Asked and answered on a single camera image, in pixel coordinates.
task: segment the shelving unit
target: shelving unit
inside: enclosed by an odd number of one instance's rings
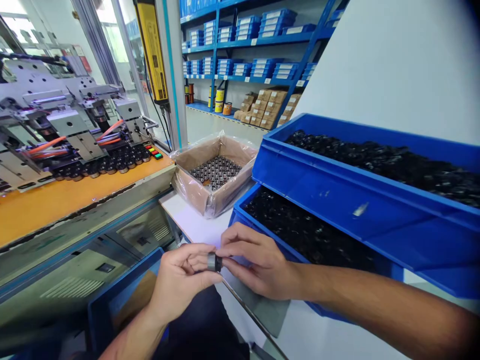
[[[278,0],[259,0],[259,1],[247,1],[247,0],[224,0],[217,2],[216,4],[204,7],[195,13],[184,16],[180,18],[180,24],[183,32],[183,41],[187,40],[187,29],[192,28],[198,25],[201,25],[205,22],[214,20],[215,29],[219,28],[219,22],[221,18],[225,18],[233,15],[232,23],[235,25],[237,23],[238,14],[240,12],[256,9],[268,4],[273,4],[278,2]],[[336,10],[344,9],[348,1],[344,0],[340,2],[340,5]],[[315,45],[317,42],[328,41],[332,34],[335,31],[334,27],[327,27],[330,14],[332,12],[335,0],[328,0],[323,12],[320,16],[320,19],[316,25],[316,28],[312,32],[296,33],[289,35],[279,35],[273,37],[264,37],[248,40],[238,40],[238,41],[228,41],[228,42],[218,42],[218,31],[213,32],[213,44],[208,44],[204,46],[197,46],[184,49],[182,51],[183,58],[185,61],[188,60],[188,54],[201,53],[201,52],[213,52],[213,64],[217,64],[217,54],[218,50],[226,50],[226,55],[228,59],[232,59],[232,54],[234,49],[240,48],[253,48],[253,47],[265,47],[273,45],[288,45],[288,44],[297,44],[297,43],[307,43],[307,47],[303,56],[299,62],[298,70],[295,73],[295,76],[291,80],[277,79],[277,78],[263,78],[263,77],[245,77],[245,76],[232,76],[232,75],[185,75],[185,83],[188,84],[188,79],[211,79],[212,88],[215,87],[215,81],[221,80],[224,82],[224,91],[225,99],[227,96],[228,82],[243,82],[243,83],[256,83],[256,84],[266,84],[266,85],[276,85],[288,87],[288,92],[286,99],[289,99],[290,96],[294,93],[296,88],[304,88],[307,86],[308,81],[300,80],[302,73],[313,54]],[[277,127],[280,116],[285,110],[288,100],[285,100],[281,105],[278,116],[275,119],[273,124],[273,129]],[[210,108],[208,109],[210,113],[214,112],[215,102],[212,101]]]

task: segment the white wall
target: white wall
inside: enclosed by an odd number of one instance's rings
[[[455,0],[351,0],[295,114],[480,145],[480,42]]]
[[[264,12],[272,11],[275,9],[288,8],[298,13],[298,16],[295,20],[295,25],[304,25],[310,23],[316,25],[319,22],[320,16],[322,15],[326,3],[327,0],[283,0],[252,10],[242,11],[238,14],[238,17],[243,18],[250,15],[258,15],[261,17],[262,13]],[[223,17],[221,18],[221,20],[232,22],[233,16]],[[197,29],[203,30],[204,26],[200,25],[188,28],[186,34],[187,40],[190,40],[190,31]],[[317,43],[313,51],[314,54],[319,46],[320,44]],[[244,62],[246,63],[251,63],[252,60],[256,58],[285,58],[285,61],[298,62],[302,59],[306,48],[307,43],[241,48],[234,49],[232,57],[235,59],[244,59]],[[212,54],[212,51],[191,53],[188,55],[188,59],[203,59],[204,57],[212,56]],[[225,50],[219,50],[217,55],[226,56],[227,52]],[[195,84],[195,99],[207,102],[209,100],[209,91],[210,86],[212,85],[212,81],[207,79],[189,79],[188,81],[189,83]],[[220,83],[221,80],[215,81],[215,85],[217,87],[220,85]],[[270,87],[271,85],[265,84],[229,81],[225,102],[231,102],[234,108],[240,108],[240,106],[242,105],[242,100],[244,99],[244,95],[246,93],[255,92],[258,94],[259,90]]]

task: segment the industrial machine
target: industrial machine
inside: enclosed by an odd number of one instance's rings
[[[149,129],[159,125],[123,88],[90,76],[55,78],[44,62],[70,64],[51,57],[0,53],[0,61],[16,77],[0,78],[0,179],[10,187],[26,191],[54,179],[123,173],[150,160],[142,144],[153,140]],[[115,123],[106,110],[110,101]]]

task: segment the yellow spool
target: yellow spool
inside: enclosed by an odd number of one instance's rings
[[[215,112],[216,113],[221,113],[224,109],[224,103],[223,101],[215,101]]]
[[[225,90],[218,89],[216,91],[215,100],[221,103],[222,101],[224,101],[224,96],[225,96]]]

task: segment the wire spool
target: wire spool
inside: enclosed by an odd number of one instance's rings
[[[225,96],[225,90],[218,89],[216,91],[215,101],[218,101],[219,103],[223,102],[224,101],[224,96]]]
[[[232,114],[232,103],[226,102],[225,106],[223,107],[223,115],[231,115]]]
[[[221,113],[224,109],[224,102],[223,101],[215,101],[215,112]]]

